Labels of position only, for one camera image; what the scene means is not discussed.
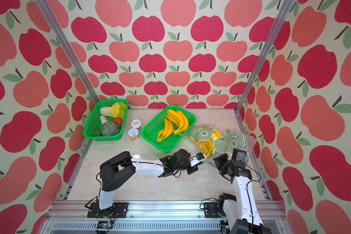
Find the zip bag of bananas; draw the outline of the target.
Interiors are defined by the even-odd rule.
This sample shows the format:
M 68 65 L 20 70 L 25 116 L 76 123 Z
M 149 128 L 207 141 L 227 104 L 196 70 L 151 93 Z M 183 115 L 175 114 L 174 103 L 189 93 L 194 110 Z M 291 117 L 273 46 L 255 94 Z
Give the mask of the zip bag of bananas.
M 245 163 L 248 163 L 250 155 L 257 143 L 256 138 L 251 135 L 244 134 L 240 131 L 231 129 L 225 130 L 224 138 L 230 143 L 233 149 L 242 150 L 247 153 L 245 157 Z
M 193 126 L 188 132 L 188 138 L 205 154 L 207 161 L 228 153 L 232 147 L 223 135 L 209 125 Z

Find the yellow banana bunch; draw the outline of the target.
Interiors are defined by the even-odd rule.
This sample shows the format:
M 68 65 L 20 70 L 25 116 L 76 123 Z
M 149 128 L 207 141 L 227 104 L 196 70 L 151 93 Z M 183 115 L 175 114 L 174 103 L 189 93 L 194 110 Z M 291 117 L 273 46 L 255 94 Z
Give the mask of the yellow banana bunch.
M 180 136 L 189 128 L 189 121 L 186 116 L 179 110 L 167 110 L 166 118 L 177 127 L 173 134 Z

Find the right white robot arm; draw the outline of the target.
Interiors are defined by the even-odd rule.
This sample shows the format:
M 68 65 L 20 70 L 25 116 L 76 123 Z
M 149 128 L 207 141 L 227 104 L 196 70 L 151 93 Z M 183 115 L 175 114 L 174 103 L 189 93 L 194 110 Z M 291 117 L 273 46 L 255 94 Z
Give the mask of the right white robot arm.
M 251 171 L 246 163 L 237 157 L 228 159 L 227 154 L 214 158 L 214 163 L 223 177 L 228 179 L 235 191 L 234 195 L 223 193 L 218 199 L 218 211 L 228 221 L 230 234 L 270 234 L 270 228 L 265 227 L 258 213 L 252 183 Z

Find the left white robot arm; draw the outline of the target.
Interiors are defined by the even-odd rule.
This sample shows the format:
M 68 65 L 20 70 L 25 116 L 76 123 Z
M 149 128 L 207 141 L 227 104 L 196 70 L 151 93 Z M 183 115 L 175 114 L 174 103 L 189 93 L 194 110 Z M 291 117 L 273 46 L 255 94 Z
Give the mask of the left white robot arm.
M 132 157 L 124 151 L 100 165 L 100 172 L 96 179 L 100 183 L 98 206 L 100 210 L 113 207 L 115 191 L 134 175 L 168 177 L 177 172 L 187 171 L 192 174 L 198 166 L 206 160 L 204 153 L 192 156 L 184 149 L 180 149 L 171 156 L 159 160 L 143 160 Z

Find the pull-tab tin can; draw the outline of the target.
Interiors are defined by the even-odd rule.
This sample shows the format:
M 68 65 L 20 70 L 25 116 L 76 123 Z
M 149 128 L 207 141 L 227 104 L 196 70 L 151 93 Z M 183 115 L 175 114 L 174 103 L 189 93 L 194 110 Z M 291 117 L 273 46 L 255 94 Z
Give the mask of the pull-tab tin can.
M 128 136 L 131 141 L 138 141 L 140 139 L 139 130 L 137 128 L 129 129 Z

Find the white lidded cup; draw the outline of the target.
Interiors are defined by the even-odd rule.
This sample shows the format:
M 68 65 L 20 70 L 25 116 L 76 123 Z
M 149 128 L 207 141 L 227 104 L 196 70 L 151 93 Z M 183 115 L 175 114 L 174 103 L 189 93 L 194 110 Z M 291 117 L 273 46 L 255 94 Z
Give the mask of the white lidded cup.
M 141 123 L 141 121 L 140 120 L 138 120 L 138 119 L 135 119 L 135 120 L 133 120 L 132 122 L 131 122 L 131 127 L 132 128 L 136 128 L 136 129 L 141 129 L 141 126 L 142 126 L 142 123 Z

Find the green netted melon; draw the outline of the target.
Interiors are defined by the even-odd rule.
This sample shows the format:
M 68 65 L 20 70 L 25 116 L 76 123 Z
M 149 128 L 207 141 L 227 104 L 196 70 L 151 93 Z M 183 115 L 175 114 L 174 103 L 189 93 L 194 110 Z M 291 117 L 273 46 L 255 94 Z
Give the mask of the green netted melon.
M 102 125 L 100 131 L 102 136 L 115 136 L 121 131 L 121 128 L 116 122 L 108 121 Z

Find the napa cabbage toy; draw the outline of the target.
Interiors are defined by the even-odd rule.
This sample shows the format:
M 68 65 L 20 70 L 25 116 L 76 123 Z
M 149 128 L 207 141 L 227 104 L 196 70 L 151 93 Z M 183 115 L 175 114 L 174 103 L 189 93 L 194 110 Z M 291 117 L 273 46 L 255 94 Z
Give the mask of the napa cabbage toy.
M 110 107 L 100 108 L 100 114 L 112 118 L 123 118 L 125 116 L 127 105 L 123 102 L 116 102 Z

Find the green basket with vegetables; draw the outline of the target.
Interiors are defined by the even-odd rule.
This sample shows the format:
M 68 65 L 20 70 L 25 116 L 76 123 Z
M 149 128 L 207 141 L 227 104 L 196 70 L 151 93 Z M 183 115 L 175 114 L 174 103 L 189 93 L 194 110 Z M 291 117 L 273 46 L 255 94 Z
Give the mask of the green basket with vegetables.
M 95 141 L 122 138 L 129 103 L 124 99 L 102 100 L 95 104 L 83 135 Z

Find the green pepper toy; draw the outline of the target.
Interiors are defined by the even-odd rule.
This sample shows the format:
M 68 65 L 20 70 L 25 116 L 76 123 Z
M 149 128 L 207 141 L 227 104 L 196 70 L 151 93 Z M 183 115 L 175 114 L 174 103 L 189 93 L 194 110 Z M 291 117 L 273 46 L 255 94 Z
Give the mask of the green pepper toy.
M 100 128 L 96 128 L 95 130 L 94 130 L 94 136 L 101 136 L 101 129 Z

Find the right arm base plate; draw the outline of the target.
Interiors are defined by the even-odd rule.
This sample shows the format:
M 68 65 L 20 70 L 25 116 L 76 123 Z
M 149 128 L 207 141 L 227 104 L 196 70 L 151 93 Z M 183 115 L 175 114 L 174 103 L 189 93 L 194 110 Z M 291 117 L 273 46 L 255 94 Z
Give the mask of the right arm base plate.
M 204 212 L 205 218 L 227 218 L 218 201 L 203 200 L 199 208 Z

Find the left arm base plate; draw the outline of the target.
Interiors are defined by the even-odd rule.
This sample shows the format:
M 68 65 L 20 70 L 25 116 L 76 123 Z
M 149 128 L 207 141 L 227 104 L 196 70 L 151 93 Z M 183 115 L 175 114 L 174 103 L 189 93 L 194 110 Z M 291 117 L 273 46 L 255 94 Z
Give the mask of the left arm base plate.
M 113 206 L 104 210 L 100 210 L 97 202 L 92 202 L 85 205 L 87 208 L 88 218 L 126 218 L 129 203 L 115 202 Z

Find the front aluminium rail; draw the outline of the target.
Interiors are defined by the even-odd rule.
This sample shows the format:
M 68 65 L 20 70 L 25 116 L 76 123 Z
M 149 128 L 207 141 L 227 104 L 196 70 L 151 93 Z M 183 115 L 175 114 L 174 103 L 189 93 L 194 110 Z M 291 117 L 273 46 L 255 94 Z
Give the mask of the front aluminium rail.
M 227 219 L 205 218 L 202 201 L 117 201 L 129 203 L 126 218 L 88 218 L 86 204 L 62 201 L 51 206 L 41 234 L 229 234 Z M 265 227 L 272 234 L 291 233 L 278 201 L 257 201 Z

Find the right aluminium frame post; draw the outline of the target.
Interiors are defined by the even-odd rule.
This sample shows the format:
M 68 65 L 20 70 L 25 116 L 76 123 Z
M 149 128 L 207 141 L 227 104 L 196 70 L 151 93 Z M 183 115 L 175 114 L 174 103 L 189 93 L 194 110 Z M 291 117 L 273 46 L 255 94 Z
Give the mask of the right aluminium frame post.
M 239 115 L 239 112 L 243 107 L 243 104 L 246 101 L 249 92 L 251 91 L 251 88 L 253 86 L 255 79 L 258 78 L 258 74 L 263 67 L 263 64 L 266 60 L 267 55 L 269 54 L 271 49 L 274 48 L 274 42 L 282 28 L 283 23 L 287 18 L 287 15 L 289 14 L 289 11 L 291 10 L 292 5 L 295 3 L 294 0 L 288 0 L 288 1 L 282 1 L 282 2 L 283 2 L 283 5 L 279 9 L 278 15 L 274 20 L 273 26 L 269 32 L 269 35 L 265 43 L 263 44 L 263 47 L 260 51 L 258 59 L 253 68 L 253 71 L 248 76 L 248 81 L 246 83 L 246 86 L 243 90 L 243 93 L 240 95 L 239 102 L 237 104 L 237 107 L 234 110 L 234 113 L 236 116 Z

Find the aluminium frame post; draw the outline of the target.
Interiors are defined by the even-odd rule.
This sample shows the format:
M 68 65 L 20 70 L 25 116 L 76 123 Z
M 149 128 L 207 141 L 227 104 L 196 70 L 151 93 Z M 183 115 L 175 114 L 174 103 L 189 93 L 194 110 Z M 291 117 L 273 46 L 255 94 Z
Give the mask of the aluminium frame post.
M 282 28 L 283 23 L 287 18 L 287 15 L 289 14 L 289 11 L 291 10 L 292 5 L 295 3 L 294 0 L 288 0 L 288 1 L 282 1 L 282 2 L 283 2 L 283 5 L 279 9 L 278 15 L 274 20 L 273 26 L 269 32 L 269 35 L 265 43 L 263 44 L 263 47 L 260 51 L 258 59 L 253 68 L 253 71 L 248 76 L 248 81 L 246 83 L 246 86 L 243 90 L 243 93 L 240 95 L 239 102 L 237 104 L 237 107 L 234 110 L 234 113 L 236 116 L 239 115 L 239 112 L 243 107 L 243 104 L 246 101 L 249 92 L 251 91 L 251 88 L 253 86 L 255 79 L 258 78 L 258 74 L 263 67 L 263 64 L 266 60 L 267 55 L 269 54 L 271 49 L 274 48 L 274 42 Z
M 71 43 L 69 42 L 66 35 L 64 34 L 63 29 L 61 28 L 61 25 L 59 24 L 57 17 L 53 13 L 52 8 L 49 5 L 48 1 L 36 0 L 35 2 L 37 3 L 37 6 L 40 8 L 40 11 L 42 12 L 44 18 L 46 19 L 53 33 L 55 34 L 56 39 L 59 40 L 60 45 L 62 46 L 66 56 L 68 57 L 71 64 L 73 65 L 75 71 L 80 75 L 80 78 L 84 86 L 86 87 L 89 95 L 95 101 L 95 103 L 101 101 L 91 81 L 89 80 L 89 77 L 87 76 L 85 70 L 83 69 L 82 64 L 80 63 L 80 60 L 76 52 L 74 51 Z

